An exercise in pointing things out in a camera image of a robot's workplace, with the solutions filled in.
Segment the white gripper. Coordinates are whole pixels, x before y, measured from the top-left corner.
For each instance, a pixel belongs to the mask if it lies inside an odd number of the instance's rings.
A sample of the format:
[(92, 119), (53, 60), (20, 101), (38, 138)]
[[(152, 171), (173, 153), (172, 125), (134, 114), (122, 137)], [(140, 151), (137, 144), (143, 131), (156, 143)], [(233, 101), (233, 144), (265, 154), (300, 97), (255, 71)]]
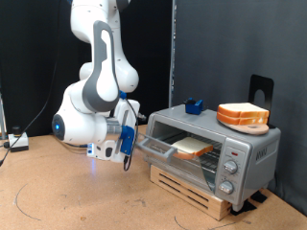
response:
[[(139, 107), (139, 102), (127, 99), (121, 99), (115, 107), (114, 122), (118, 137), (115, 140), (115, 147), (110, 157), (113, 162), (123, 162), (126, 157), (130, 158), (132, 155)], [(142, 122), (147, 121), (147, 117), (141, 113), (138, 113), (138, 118)]]

